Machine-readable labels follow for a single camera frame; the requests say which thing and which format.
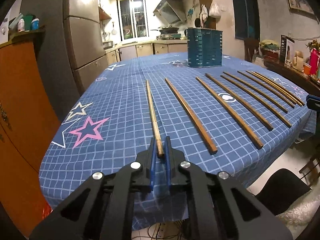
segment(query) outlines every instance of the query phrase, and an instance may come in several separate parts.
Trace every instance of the blue checkered tablecloth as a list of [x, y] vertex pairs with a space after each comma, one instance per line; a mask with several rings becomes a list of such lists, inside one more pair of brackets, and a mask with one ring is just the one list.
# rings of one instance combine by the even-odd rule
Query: blue checkered tablecloth
[[[138, 152], [149, 147], [153, 133], [146, 79], [150, 82], [162, 139], [170, 136], [172, 147], [183, 151], [188, 161], [210, 173], [227, 171], [244, 187], [252, 184], [298, 136], [307, 138], [315, 133], [315, 111], [298, 105], [292, 109], [276, 95], [237, 73], [237, 70], [256, 70], [305, 101], [307, 93], [282, 76], [225, 55], [221, 67], [189, 68], [186, 59], [187, 53], [170, 53], [122, 61], [109, 66], [91, 84], [65, 118], [40, 167], [40, 186], [52, 208], [94, 172], [116, 172], [133, 162]], [[289, 110], [287, 114], [280, 109], [279, 112], [292, 127], [286, 127], [258, 101], [221, 78], [222, 71], [257, 86], [286, 107]], [[229, 105], [264, 143], [262, 149], [256, 149], [234, 119], [195, 79], [199, 76], [214, 91], [222, 93], [220, 96], [226, 94], [206, 78], [205, 73], [231, 88], [271, 123], [274, 129], [268, 131], [238, 101], [229, 99]], [[184, 97], [213, 138], [218, 148], [215, 155], [208, 153], [186, 112], [165, 83], [165, 77]], [[169, 195], [164, 163], [157, 160], [154, 191], [147, 196], [136, 194], [132, 227], [137, 230], [156, 222], [186, 218], [186, 207], [184, 193]]]

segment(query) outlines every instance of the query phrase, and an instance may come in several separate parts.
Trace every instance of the floor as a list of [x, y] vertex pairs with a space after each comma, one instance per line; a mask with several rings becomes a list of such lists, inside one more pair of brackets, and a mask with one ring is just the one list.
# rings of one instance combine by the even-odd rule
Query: floor
[[[298, 144], [294, 143], [278, 159], [276, 159], [275, 162], [250, 187], [247, 188], [247, 190], [256, 195], [263, 188], [269, 177], [281, 168], [286, 168], [301, 178], [303, 175], [299, 173], [299, 170], [306, 165], [310, 157], [316, 153], [315, 146], [318, 144], [317, 141], [317, 139], [309, 139]], [[159, 224], [155, 224], [149, 228], [149, 234], [153, 239], [156, 239], [156, 233], [159, 231], [157, 239], [165, 237], [166, 239], [171, 240], [184, 240], [180, 234], [178, 226], [173, 222], [167, 222], [165, 225], [162, 224], [160, 230], [158, 229]], [[132, 232], [132, 239], [152, 239], [148, 236], [147, 230], [148, 228], [145, 228]]]

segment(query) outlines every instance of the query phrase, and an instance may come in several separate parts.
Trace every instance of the picture frame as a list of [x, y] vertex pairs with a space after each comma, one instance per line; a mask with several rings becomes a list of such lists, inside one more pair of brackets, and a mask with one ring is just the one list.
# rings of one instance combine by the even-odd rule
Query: picture frame
[[306, 0], [287, 0], [289, 11], [317, 20], [312, 8]]

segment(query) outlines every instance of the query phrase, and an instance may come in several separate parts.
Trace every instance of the chopstick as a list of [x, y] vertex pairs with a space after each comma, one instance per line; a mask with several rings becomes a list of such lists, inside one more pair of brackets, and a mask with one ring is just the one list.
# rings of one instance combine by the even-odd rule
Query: chopstick
[[196, 77], [201, 85], [204, 86], [208, 92], [213, 95], [213, 97], [227, 110], [227, 112], [236, 120], [236, 122], [240, 125], [240, 127], [244, 130], [244, 132], [249, 136], [253, 144], [257, 147], [257, 149], [261, 149], [263, 147], [263, 143], [256, 136], [256, 134], [252, 131], [252, 129], [244, 122], [244, 120], [237, 114], [235, 110], [232, 109], [221, 97], [218, 96], [216, 92], [214, 92], [206, 83], [204, 83], [200, 78]]
[[232, 95], [236, 100], [238, 100], [246, 109], [248, 109], [260, 122], [263, 123], [263, 125], [269, 130], [273, 130], [273, 126], [265, 119], [259, 112], [257, 112], [255, 109], [253, 109], [252, 106], [250, 106], [246, 101], [244, 101], [241, 97], [239, 97], [236, 93], [234, 93], [231, 89], [226, 87], [224, 84], [220, 83], [218, 80], [216, 80], [214, 77], [210, 76], [208, 73], [205, 74], [207, 78], [209, 78], [211, 81], [215, 82], [219, 87], [221, 87], [223, 90], [228, 92], [230, 95]]
[[267, 85], [265, 85], [264, 83], [262, 83], [261, 81], [247, 75], [246, 73], [243, 73], [241, 71], [237, 71], [238, 73], [240, 73], [241, 75], [244, 75], [245, 77], [253, 80], [254, 82], [256, 82], [257, 84], [263, 86], [265, 89], [269, 90], [270, 92], [274, 93], [277, 97], [279, 97], [281, 100], [283, 100], [284, 102], [286, 102], [289, 106], [291, 106], [292, 108], [294, 108], [294, 104], [291, 103], [287, 98], [285, 98], [283, 95], [281, 95], [280, 93], [278, 93], [278, 91], [274, 91], [273, 89], [271, 89], [270, 87], [268, 87]]
[[177, 100], [180, 102], [180, 104], [182, 105], [182, 107], [184, 108], [186, 113], [188, 114], [189, 118], [193, 122], [194, 126], [198, 130], [202, 140], [204, 141], [204, 144], [207, 146], [207, 148], [209, 150], [209, 153], [215, 154], [218, 150], [217, 150], [216, 146], [214, 145], [212, 139], [210, 138], [209, 134], [207, 133], [207, 131], [203, 127], [201, 121], [196, 116], [195, 112], [191, 109], [191, 107], [188, 105], [188, 103], [184, 100], [182, 95], [180, 95], [180, 93], [176, 90], [174, 85], [172, 85], [171, 82], [167, 78], [165, 78], [164, 80], [167, 82], [172, 93], [175, 95]]
[[286, 95], [286, 93], [284, 93], [283, 91], [281, 91], [276, 85], [272, 84], [268, 79], [258, 75], [257, 73], [251, 71], [249, 72], [251, 75], [254, 75], [255, 77], [259, 78], [260, 80], [262, 80], [263, 82], [267, 83], [270, 87], [272, 87], [273, 89], [277, 90], [280, 94], [282, 94], [283, 96], [285, 96], [287, 99], [289, 99], [292, 103], [296, 104], [297, 100], [295, 100], [292, 97], [289, 97], [288, 95]]
[[288, 91], [286, 88], [284, 88], [283, 86], [280, 86], [278, 83], [276, 83], [276, 82], [274, 82], [273, 80], [271, 80], [270, 78], [268, 78], [268, 77], [266, 77], [266, 76], [264, 76], [264, 75], [262, 75], [262, 74], [260, 74], [260, 73], [258, 73], [258, 72], [255, 72], [256, 74], [258, 74], [258, 75], [260, 75], [260, 76], [262, 76], [262, 77], [264, 77], [265, 79], [267, 79], [269, 82], [271, 82], [272, 84], [274, 84], [276, 87], [278, 87], [281, 91], [283, 91], [286, 95], [287, 95], [287, 97], [291, 97], [291, 98], [293, 98], [293, 99], [295, 99], [296, 101], [297, 101], [297, 104], [299, 105], [299, 106], [304, 106], [304, 102], [300, 99], [300, 98], [298, 98], [296, 95], [294, 95], [293, 93], [291, 93], [290, 91]]
[[278, 111], [276, 111], [273, 107], [271, 107], [270, 105], [268, 105], [264, 100], [262, 100], [262, 98], [258, 97], [257, 95], [255, 95], [254, 93], [252, 93], [250, 90], [248, 90], [247, 88], [245, 88], [244, 86], [240, 85], [239, 83], [233, 81], [232, 79], [221, 75], [221, 77], [223, 77], [224, 79], [228, 80], [230, 83], [234, 84], [235, 86], [237, 86], [238, 88], [242, 89], [243, 91], [245, 91], [246, 93], [248, 93], [250, 96], [252, 96], [254, 99], [256, 99], [257, 101], [259, 101], [262, 105], [264, 105], [268, 110], [270, 110], [276, 117], [278, 117], [287, 127], [291, 127], [292, 125], [281, 115], [278, 113]]
[[249, 84], [248, 82], [242, 80], [241, 78], [238, 78], [234, 75], [231, 75], [227, 72], [224, 72], [224, 74], [234, 78], [235, 80], [238, 80], [239, 82], [241, 82], [242, 84], [246, 85], [247, 87], [251, 88], [252, 90], [256, 91], [257, 93], [259, 93], [260, 95], [264, 96], [266, 99], [268, 99], [269, 101], [271, 101], [273, 104], [275, 104], [277, 107], [279, 107], [282, 111], [284, 111], [286, 114], [288, 112], [288, 110], [286, 108], [284, 108], [283, 106], [281, 106], [281, 104], [279, 104], [277, 101], [275, 101], [272, 97], [266, 95], [264, 92], [262, 92], [260, 89], [256, 88], [255, 86]]
[[151, 89], [150, 89], [150, 84], [148, 80], [146, 81], [146, 85], [147, 85], [147, 96], [148, 96], [148, 103], [149, 103], [150, 118], [151, 118], [152, 128], [153, 128], [153, 135], [155, 136], [157, 149], [158, 149], [158, 158], [163, 158], [164, 152], [162, 148], [162, 140], [161, 140], [160, 131], [159, 131], [158, 123], [156, 119], [156, 112], [153, 107]]

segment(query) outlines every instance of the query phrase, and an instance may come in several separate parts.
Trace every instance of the power strip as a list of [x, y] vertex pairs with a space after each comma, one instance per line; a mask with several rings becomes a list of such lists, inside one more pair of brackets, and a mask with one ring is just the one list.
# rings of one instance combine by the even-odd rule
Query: power strip
[[166, 227], [167, 227], [166, 223], [157, 223], [155, 231], [153, 232], [152, 238], [154, 238], [154, 239], [164, 238]]

